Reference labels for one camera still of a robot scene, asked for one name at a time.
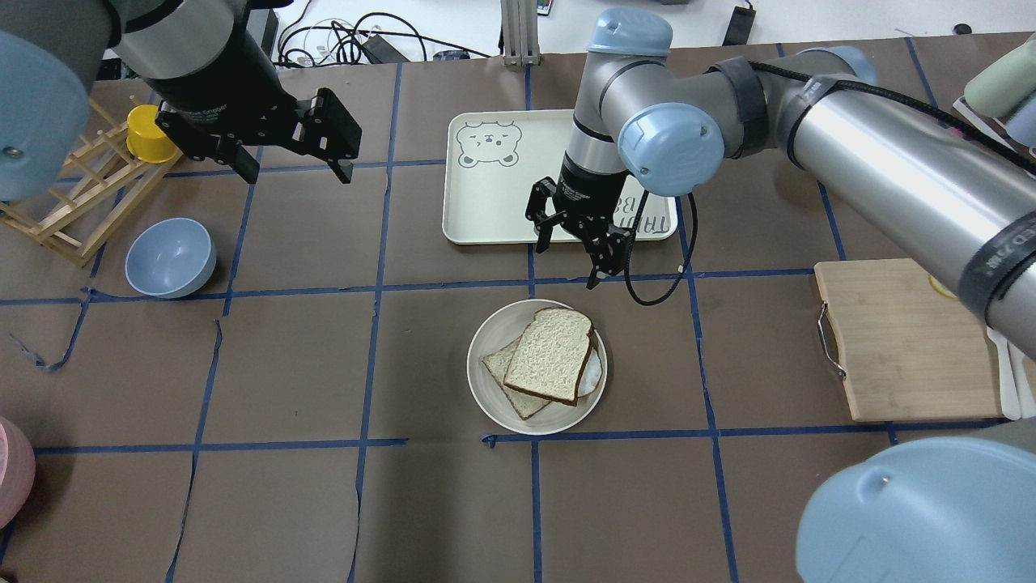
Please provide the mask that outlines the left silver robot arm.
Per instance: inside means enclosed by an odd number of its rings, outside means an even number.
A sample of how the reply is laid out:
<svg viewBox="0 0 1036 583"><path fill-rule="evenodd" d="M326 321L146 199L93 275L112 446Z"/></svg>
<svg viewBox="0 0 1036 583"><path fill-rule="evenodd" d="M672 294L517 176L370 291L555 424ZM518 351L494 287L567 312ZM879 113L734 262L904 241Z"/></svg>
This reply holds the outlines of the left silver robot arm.
<svg viewBox="0 0 1036 583"><path fill-rule="evenodd" d="M160 98L153 121L192 161L252 184L251 147L327 163L351 182L359 123L322 87L299 100L248 32L249 14L281 1L4 1L1 4L2 200L40 195L87 126L89 96L111 49Z"/></svg>

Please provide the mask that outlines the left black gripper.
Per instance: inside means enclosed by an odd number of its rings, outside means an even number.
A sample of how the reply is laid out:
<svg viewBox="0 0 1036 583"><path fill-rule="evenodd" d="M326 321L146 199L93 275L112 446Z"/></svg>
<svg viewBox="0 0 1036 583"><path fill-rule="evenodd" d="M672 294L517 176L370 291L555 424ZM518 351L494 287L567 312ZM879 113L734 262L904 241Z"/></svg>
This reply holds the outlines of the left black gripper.
<svg viewBox="0 0 1036 583"><path fill-rule="evenodd" d="M215 161L255 185L260 165L247 147L281 147L327 163L343 185L353 181L359 123L329 88L307 100L290 95L247 32L231 33L199 70L153 88L160 128L193 161Z"/></svg>

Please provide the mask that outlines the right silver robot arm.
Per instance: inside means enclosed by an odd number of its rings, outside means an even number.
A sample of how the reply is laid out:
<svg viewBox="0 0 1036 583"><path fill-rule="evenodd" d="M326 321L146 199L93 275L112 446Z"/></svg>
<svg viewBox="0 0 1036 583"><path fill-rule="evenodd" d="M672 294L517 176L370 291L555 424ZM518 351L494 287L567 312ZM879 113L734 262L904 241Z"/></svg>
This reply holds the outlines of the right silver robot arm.
<svg viewBox="0 0 1036 583"><path fill-rule="evenodd" d="M599 14L559 178L533 185L526 207L539 251L560 226L588 252L591 284L617 274L633 239L612 224L627 177L680 197L721 161L780 147L1033 357L1032 163L877 87L856 48L680 79L671 36L650 11ZM800 518L796 570L806 582L1032 582L1034 421L910 440L831 476Z"/></svg>

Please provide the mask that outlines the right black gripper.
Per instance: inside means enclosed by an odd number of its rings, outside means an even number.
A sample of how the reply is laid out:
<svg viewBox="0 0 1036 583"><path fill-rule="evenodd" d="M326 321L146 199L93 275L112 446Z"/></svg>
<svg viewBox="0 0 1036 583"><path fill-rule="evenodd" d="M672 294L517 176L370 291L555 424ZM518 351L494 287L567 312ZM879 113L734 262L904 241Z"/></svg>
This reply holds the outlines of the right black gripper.
<svg viewBox="0 0 1036 583"><path fill-rule="evenodd" d="M621 274L635 237L633 229L620 228L614 222L628 176L628 170L600 174L565 158L558 180L544 177L533 182L524 215L537 234L534 252L550 247L554 228L562 228L576 237L591 258L587 289Z"/></svg>

